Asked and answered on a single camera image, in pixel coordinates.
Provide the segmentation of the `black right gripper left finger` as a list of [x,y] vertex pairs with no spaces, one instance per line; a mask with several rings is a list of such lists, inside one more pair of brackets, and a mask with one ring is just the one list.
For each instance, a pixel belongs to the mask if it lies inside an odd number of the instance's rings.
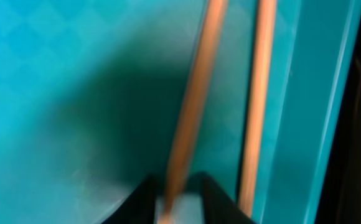
[[157,181],[150,175],[102,224],[154,224],[156,197]]

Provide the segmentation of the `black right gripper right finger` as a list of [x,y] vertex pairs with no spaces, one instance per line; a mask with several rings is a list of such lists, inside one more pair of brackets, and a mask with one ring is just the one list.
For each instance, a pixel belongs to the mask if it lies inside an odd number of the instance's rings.
[[200,176],[205,224],[255,224],[207,173]]

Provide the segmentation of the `wooden chopstick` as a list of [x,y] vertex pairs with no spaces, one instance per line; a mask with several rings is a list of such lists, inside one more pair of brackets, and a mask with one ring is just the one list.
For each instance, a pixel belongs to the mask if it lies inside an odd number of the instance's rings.
[[250,93],[238,196],[238,207],[248,217],[251,217],[255,196],[271,65],[276,5],[276,0],[259,0],[256,14]]
[[158,224],[172,223],[171,212],[183,191],[199,133],[204,106],[227,10],[227,0],[208,0],[199,41],[168,160],[164,205]]

